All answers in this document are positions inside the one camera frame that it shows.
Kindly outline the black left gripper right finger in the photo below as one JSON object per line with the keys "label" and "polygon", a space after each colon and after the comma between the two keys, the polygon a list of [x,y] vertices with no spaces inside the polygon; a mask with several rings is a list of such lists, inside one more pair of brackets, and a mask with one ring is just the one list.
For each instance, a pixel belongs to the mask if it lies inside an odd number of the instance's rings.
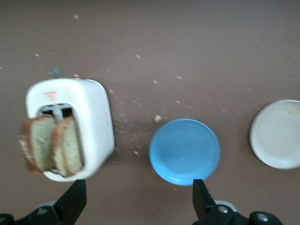
{"label": "black left gripper right finger", "polygon": [[193,180],[193,207],[198,225],[235,225],[234,211],[227,205],[217,204],[210,195],[204,181]]}

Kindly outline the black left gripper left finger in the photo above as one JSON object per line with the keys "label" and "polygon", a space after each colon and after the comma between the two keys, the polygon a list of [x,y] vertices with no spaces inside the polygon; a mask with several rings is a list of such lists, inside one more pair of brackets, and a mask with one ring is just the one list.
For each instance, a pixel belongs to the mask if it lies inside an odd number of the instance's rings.
{"label": "black left gripper left finger", "polygon": [[76,180],[52,206],[42,206],[26,217],[16,221],[17,225],[73,225],[87,203],[86,181]]}

